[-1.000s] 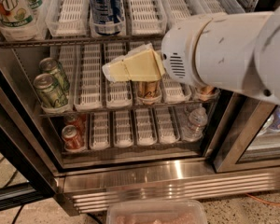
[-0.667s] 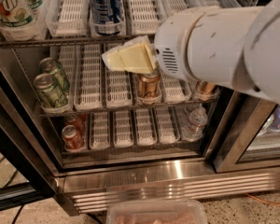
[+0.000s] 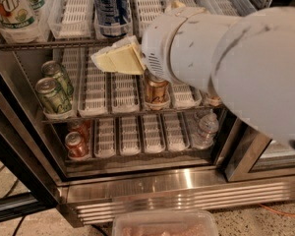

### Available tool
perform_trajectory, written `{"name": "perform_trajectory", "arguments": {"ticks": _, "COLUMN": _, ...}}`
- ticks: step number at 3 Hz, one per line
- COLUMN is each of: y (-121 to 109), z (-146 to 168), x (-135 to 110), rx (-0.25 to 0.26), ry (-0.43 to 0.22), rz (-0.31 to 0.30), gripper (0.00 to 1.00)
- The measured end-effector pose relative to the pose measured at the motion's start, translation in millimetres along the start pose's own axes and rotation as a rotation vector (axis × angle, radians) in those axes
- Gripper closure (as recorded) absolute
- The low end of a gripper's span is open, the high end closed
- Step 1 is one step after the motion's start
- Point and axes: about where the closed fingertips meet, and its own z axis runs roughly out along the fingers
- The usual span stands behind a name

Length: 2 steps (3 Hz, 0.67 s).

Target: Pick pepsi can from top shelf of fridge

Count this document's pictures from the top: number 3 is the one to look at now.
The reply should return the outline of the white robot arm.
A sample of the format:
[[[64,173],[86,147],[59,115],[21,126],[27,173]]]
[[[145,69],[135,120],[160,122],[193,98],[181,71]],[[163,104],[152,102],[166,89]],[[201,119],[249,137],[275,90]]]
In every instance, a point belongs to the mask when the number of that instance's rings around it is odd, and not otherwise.
[[[244,17],[172,8],[142,37],[125,37],[91,60],[103,72],[150,72],[216,95],[243,122],[295,150],[295,7]]]

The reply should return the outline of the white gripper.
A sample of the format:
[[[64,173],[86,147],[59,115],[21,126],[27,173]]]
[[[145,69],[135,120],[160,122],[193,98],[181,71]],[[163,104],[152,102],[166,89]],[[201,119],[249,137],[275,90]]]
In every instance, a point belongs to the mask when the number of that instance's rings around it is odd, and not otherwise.
[[[206,11],[204,7],[185,7],[183,2],[171,0],[165,6],[165,13],[157,16],[145,30],[142,45],[134,35],[126,36],[93,53],[91,61],[102,72],[126,75],[142,75],[147,66],[154,76],[179,83],[170,64],[173,39],[188,19]]]

